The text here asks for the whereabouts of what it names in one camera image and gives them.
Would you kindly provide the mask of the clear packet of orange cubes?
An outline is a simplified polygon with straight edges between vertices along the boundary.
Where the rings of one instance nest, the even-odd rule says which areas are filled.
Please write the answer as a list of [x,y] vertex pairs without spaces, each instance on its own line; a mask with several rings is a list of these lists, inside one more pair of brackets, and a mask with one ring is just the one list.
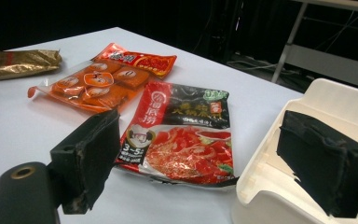
[[99,113],[121,108],[150,76],[149,72],[133,66],[97,60],[54,83],[31,87],[28,97],[42,91],[69,105]]

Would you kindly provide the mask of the red and black soup packet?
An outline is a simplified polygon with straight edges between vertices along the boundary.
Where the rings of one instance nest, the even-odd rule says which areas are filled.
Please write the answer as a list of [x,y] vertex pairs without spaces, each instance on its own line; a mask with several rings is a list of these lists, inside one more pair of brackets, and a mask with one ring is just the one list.
[[228,96],[220,90],[148,83],[121,137],[116,163],[164,183],[235,185]]

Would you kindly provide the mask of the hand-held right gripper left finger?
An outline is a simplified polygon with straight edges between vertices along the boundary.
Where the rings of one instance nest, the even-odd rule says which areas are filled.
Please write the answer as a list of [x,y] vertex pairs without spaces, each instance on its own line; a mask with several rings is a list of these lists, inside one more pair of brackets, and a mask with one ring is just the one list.
[[91,116],[50,151],[56,203],[67,215],[85,214],[103,192],[120,151],[119,113]]

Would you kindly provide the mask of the red seasoning packet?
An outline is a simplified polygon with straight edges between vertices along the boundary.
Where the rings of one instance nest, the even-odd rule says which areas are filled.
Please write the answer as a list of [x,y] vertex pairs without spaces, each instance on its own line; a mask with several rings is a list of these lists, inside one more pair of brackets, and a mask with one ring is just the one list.
[[138,67],[150,71],[157,78],[164,79],[172,71],[176,58],[176,55],[161,56],[128,51],[117,43],[110,43],[92,58],[92,60],[111,60],[117,63]]

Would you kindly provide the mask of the white metal desk frame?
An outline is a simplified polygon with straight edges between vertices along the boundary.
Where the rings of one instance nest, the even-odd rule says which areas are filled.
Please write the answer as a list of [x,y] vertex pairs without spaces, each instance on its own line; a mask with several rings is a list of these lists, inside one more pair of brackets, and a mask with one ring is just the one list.
[[355,0],[293,0],[301,7],[296,16],[292,31],[284,45],[271,81],[276,83],[283,66],[288,63],[311,72],[331,77],[358,87],[358,61],[309,49],[294,43],[297,30],[303,20],[308,5],[332,7],[358,11],[358,1]]

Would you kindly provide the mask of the white plastic box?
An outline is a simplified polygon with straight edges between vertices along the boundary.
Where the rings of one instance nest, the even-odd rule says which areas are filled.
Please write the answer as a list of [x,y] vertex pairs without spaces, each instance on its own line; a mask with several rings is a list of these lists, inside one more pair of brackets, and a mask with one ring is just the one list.
[[358,224],[358,215],[329,217],[295,182],[292,170],[277,155],[287,110],[314,117],[358,142],[358,89],[324,78],[314,80],[303,97],[283,107],[239,177],[232,223]]

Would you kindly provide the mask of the gold foil packet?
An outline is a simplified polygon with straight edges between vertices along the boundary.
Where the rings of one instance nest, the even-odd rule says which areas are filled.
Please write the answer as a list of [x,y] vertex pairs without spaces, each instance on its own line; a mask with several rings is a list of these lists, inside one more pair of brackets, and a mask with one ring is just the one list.
[[28,77],[60,67],[58,50],[33,49],[0,51],[0,80]]

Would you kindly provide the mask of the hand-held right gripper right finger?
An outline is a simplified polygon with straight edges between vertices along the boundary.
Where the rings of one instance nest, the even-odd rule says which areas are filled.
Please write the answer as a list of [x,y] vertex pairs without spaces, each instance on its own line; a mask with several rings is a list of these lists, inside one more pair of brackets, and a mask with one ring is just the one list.
[[311,116],[284,112],[277,155],[328,216],[358,215],[358,142]]

